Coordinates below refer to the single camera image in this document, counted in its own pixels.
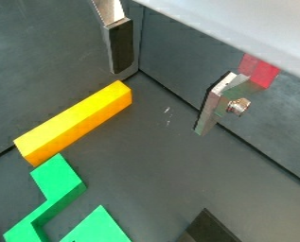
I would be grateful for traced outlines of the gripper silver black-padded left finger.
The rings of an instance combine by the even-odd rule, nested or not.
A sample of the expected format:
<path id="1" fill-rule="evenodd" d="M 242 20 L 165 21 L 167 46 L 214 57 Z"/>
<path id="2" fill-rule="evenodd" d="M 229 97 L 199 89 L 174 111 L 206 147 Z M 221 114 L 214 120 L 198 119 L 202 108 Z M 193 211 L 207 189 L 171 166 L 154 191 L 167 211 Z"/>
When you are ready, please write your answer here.
<path id="1" fill-rule="evenodd" d="M 125 15 L 120 0 L 88 1 L 103 27 L 110 72 L 119 74 L 134 61 L 133 21 Z"/>

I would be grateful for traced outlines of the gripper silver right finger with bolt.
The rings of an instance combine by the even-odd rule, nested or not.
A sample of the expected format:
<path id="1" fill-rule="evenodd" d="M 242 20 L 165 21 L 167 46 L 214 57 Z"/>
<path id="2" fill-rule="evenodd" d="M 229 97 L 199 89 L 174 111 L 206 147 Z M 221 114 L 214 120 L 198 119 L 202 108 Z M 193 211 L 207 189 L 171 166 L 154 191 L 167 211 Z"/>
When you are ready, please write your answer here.
<path id="1" fill-rule="evenodd" d="M 228 113 L 242 116 L 250 106 L 246 98 L 262 89 L 244 74 L 226 72 L 206 92 L 194 132 L 203 136 Z"/>

